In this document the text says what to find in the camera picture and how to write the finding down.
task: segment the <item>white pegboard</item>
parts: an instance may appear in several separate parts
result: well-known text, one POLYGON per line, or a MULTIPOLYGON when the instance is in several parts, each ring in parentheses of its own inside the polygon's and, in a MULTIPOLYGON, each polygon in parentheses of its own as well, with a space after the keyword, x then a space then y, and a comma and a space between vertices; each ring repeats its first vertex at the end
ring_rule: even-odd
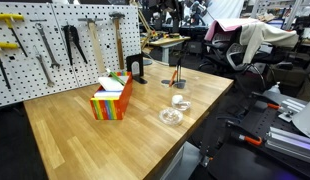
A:
POLYGON ((127 56, 140 53, 140 37, 138 27, 137 8, 134 6, 105 6, 105 5, 52 5, 59 29, 65 25, 73 25, 77 28, 80 45, 83 49, 88 64, 84 63, 82 56, 74 43, 71 42, 73 69, 79 86, 96 83, 98 76, 107 74, 98 73, 94 51, 91 45, 87 23, 78 21, 79 18, 98 18, 96 30, 99 35, 100 48, 105 67, 113 71, 119 71, 117 46, 115 37, 115 25, 109 14, 120 12, 125 15, 120 19, 120 34, 124 61, 127 56))
MULTIPOLYGON (((120 20, 124 58, 140 53, 136 7, 0 2, 0 13, 21 14, 24 16, 24 21, 16 21, 13 23, 13 26, 28 54, 26 58, 22 54, 21 49, 3 49, 3 51, 0 51, 1 59, 12 87, 11 90, 7 89, 0 70, 0 106, 96 83, 98 73, 87 25, 85 22, 77 21, 77 18, 84 18, 85 15, 88 18, 97 16, 97 18, 103 19, 96 24, 105 66, 113 71, 118 71, 115 27, 109 18, 109 13, 113 11, 122 12, 126 16, 120 20), (40 23, 44 27, 55 59, 61 65, 59 69, 49 67, 51 59, 35 27, 36 22, 30 21, 42 19, 47 20, 40 23), (61 34, 61 28, 67 24, 66 22, 77 28, 80 44, 89 64, 83 62, 75 45, 71 44, 74 65, 73 67, 70 66, 63 39, 64 34, 61 34), (35 57, 34 45, 43 56, 49 76, 55 83, 54 87, 47 87, 46 85, 46 77, 35 57)), ((0 21, 0 42, 17 43, 4 21, 0 21)))

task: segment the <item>pliers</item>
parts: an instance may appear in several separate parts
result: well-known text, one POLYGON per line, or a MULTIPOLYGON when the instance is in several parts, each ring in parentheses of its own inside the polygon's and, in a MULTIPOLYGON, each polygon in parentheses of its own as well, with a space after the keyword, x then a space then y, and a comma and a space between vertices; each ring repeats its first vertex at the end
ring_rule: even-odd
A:
POLYGON ((79 44, 79 36, 76 27, 71 26, 71 25, 66 25, 63 27, 63 31, 65 34, 65 40, 66 40, 66 46, 67 46, 67 54, 69 57, 69 62, 71 66, 73 66, 73 58, 72 58, 72 50, 71 50, 71 45, 70 41, 73 41, 75 46, 77 47, 79 53, 81 54, 84 62, 87 64, 87 60, 85 58, 85 55, 83 53, 83 50, 79 44))

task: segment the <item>colorful box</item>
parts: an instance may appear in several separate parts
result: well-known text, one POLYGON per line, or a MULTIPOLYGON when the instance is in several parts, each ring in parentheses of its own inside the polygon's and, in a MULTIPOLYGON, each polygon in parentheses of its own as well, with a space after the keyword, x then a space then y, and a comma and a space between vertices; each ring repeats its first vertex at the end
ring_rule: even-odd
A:
POLYGON ((131 72, 117 72, 116 74, 117 76, 129 76, 118 100, 100 100, 94 98, 94 96, 90 99, 90 104, 96 120, 122 120, 124 117, 133 90, 133 78, 131 72))

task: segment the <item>yellow-handled screwdriver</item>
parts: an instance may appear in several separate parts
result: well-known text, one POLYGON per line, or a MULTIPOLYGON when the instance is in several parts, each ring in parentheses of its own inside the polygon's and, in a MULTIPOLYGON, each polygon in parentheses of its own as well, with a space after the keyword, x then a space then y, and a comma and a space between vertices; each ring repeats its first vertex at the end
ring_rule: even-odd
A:
POLYGON ((24 17, 20 14, 0 14, 0 20, 4 20, 8 29, 10 29, 14 35, 14 37, 16 38, 16 41, 18 43, 18 45, 20 46, 21 50, 23 51, 25 57, 27 57, 27 54, 26 54, 26 51, 25 49, 23 48, 22 46, 22 43, 20 42, 20 40, 18 39, 15 31, 14 31, 14 28, 13 28, 13 25, 12 25, 12 22, 11 21, 15 21, 15 20, 24 20, 24 17))
MULTIPOLYGON (((6 43, 6 42, 0 42, 0 49, 2 48, 10 48, 10 49, 17 49, 18 48, 18 45, 15 44, 15 43, 6 43)), ((4 66, 3 66, 3 62, 1 60, 1 57, 0 57, 0 68, 1 68, 1 71, 2 71, 2 74, 4 76, 4 80, 6 82, 6 86, 8 89, 11 89, 11 85, 9 84, 9 81, 8 81, 8 78, 6 76, 6 72, 5 72, 5 69, 4 69, 4 66)))

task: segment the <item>rainbow striped box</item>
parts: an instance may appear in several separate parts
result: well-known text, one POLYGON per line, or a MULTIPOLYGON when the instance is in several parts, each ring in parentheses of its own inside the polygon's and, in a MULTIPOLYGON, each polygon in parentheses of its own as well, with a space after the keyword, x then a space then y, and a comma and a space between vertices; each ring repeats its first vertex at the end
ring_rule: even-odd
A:
POLYGON ((133 78, 131 72, 117 72, 116 74, 118 76, 129 76, 118 100, 100 100, 94 98, 94 96, 90 99, 90 104, 96 120, 122 120, 124 117, 133 90, 133 78))

